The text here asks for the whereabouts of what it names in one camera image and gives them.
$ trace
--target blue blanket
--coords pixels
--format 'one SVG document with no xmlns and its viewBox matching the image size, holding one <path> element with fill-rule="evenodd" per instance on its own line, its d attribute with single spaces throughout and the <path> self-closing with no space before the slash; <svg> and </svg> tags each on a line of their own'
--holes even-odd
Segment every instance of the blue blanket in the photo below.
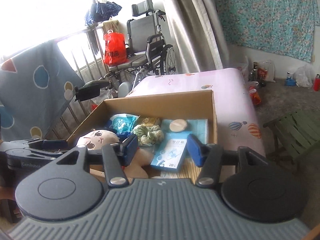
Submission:
<svg viewBox="0 0 320 240">
<path fill-rule="evenodd" d="M 57 44 L 48 41 L 0 65 L 0 115 L 5 141 L 42 138 L 84 82 Z"/>
<path fill-rule="evenodd" d="M 227 42 L 310 62 L 316 0 L 216 0 Z"/>
</svg>

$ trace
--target red bottle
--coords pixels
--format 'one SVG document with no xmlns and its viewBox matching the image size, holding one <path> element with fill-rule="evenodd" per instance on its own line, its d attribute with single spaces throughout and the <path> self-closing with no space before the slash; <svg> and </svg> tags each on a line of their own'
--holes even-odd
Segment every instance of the red bottle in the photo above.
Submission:
<svg viewBox="0 0 320 240">
<path fill-rule="evenodd" d="M 251 97 L 253 105 L 257 106 L 258 104 L 261 103 L 261 99 L 260 99 L 259 94 L 258 94 L 256 89 L 250 89 L 249 90 L 249 95 Z"/>
<path fill-rule="evenodd" d="M 317 74 L 315 83 L 313 84 L 313 90 L 319 91 L 319 88 L 320 88 L 320 74 Z"/>
</svg>

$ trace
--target hot air balloon print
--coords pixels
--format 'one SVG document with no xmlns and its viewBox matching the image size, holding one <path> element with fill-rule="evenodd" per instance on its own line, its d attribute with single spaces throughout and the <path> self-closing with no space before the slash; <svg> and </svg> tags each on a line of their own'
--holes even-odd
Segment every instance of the hot air balloon print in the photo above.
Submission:
<svg viewBox="0 0 320 240">
<path fill-rule="evenodd" d="M 229 124 L 229 128 L 233 131 L 238 131 L 242 127 L 243 124 L 247 124 L 246 121 L 243 122 L 232 122 Z"/>
<path fill-rule="evenodd" d="M 262 136 L 261 136 L 260 129 L 259 129 L 258 125 L 256 125 L 255 123 L 249 124 L 248 131 L 255 138 L 261 139 Z"/>
<path fill-rule="evenodd" d="M 207 88 L 211 88 L 211 87 L 212 87 L 212 85 L 204 85 L 201 87 L 201 89 L 207 89 Z"/>
</svg>

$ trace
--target plush doll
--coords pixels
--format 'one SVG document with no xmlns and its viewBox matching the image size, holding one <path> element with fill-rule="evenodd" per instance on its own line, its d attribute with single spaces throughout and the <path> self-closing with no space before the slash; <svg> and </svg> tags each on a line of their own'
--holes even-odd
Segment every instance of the plush doll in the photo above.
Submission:
<svg viewBox="0 0 320 240">
<path fill-rule="evenodd" d="M 86 145 L 88 150 L 101 149 L 107 143 L 118 142 L 119 138 L 117 135 L 111 131 L 97 130 L 92 131 L 79 138 L 77 145 Z M 136 154 L 134 155 L 131 164 L 124 168 L 124 173 L 128 178 L 148 178 L 148 174 L 142 168 L 143 166 L 150 165 L 153 159 L 153 154 L 138 148 Z M 92 165 L 91 168 L 103 171 L 101 165 Z"/>
</svg>

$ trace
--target wheelchair headrest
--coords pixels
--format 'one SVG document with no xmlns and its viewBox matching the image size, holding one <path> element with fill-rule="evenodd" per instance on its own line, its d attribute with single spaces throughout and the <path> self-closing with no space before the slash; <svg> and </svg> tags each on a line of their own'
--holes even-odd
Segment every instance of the wheelchair headrest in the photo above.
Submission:
<svg viewBox="0 0 320 240">
<path fill-rule="evenodd" d="M 142 14 L 152 12 L 153 11 L 153 3 L 152 0 L 145 0 L 138 4 L 131 5 L 132 16 L 137 17 Z"/>
</svg>

